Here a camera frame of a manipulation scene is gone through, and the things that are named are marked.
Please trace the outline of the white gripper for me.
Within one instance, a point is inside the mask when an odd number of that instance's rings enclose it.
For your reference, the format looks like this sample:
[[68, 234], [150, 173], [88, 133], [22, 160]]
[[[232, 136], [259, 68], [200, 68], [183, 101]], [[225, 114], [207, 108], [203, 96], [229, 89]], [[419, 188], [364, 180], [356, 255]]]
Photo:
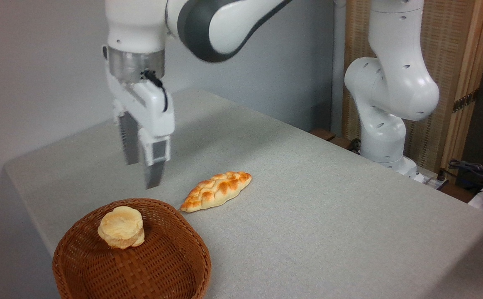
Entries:
[[114, 122], [118, 125], [126, 164], [138, 163], [140, 152], [145, 187], [152, 189], [160, 185], [164, 166], [170, 160], [170, 136], [175, 129], [173, 97], [154, 71], [141, 72], [137, 83], [120, 81], [109, 69], [105, 74], [115, 98]]

